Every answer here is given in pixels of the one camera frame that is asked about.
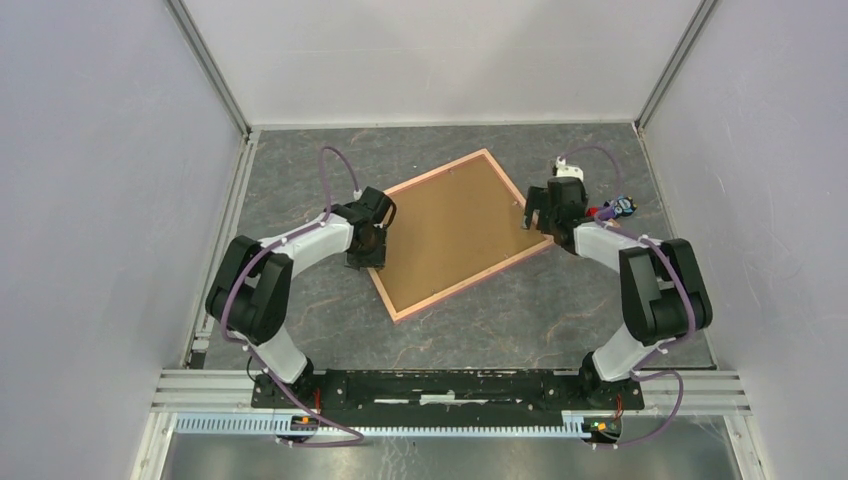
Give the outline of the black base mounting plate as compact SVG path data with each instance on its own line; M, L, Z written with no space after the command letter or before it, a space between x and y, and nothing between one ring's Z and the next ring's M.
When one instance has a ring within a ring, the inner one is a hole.
M601 382L572 370L326 370L303 375L290 389L354 428L559 426L564 411L645 406L633 380Z

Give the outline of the aluminium rail frame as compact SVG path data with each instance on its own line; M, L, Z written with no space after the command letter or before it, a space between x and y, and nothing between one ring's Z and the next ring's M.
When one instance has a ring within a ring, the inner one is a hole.
M348 427L329 426L290 403L264 374L188 369L164 371L154 394L133 477L162 479L174 469L178 436L198 435L225 444L223 465L236 477L250 466L279 468L289 451L324 452L328 465L297 470L300 478L372 478L370 452L396 444L410 450L435 448L440 459L457 441L488 451L498 440L540 449L509 460L495 454L496 471L510 477L539 476L552 464L559 478L595 478L612 471L618 479L686 479L714 473L706 455L718 451L735 479L765 479L768 468L756 423L739 375L729 370L651 371L641 387L643 409L564 411L559 426L542 427Z

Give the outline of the blue owl toy block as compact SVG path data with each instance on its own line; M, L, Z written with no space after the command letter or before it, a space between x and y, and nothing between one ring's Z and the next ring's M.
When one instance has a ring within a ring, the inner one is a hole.
M619 195L608 202L608 206L612 209L612 218L626 218L633 215L638 209L638 205L630 196Z

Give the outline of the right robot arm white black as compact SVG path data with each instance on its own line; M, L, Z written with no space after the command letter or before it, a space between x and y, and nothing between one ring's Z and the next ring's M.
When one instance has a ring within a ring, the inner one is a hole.
M618 275L623 324L584 359L577 392L585 405L606 406L617 396L617 383L644 379L641 370L654 357L711 324L711 300L692 244L628 231L610 206L591 211L580 178L552 177L529 187L522 226Z

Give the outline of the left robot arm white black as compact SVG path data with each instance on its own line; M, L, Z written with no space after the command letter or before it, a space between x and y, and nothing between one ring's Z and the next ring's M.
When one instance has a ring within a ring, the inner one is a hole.
M277 379L275 392L288 406L302 407L314 394L314 381L304 374L311 361L284 327L292 281L337 254L348 268L383 268L396 213L389 196L367 187L299 229L261 240L240 235L228 245L205 311L225 340L246 348Z

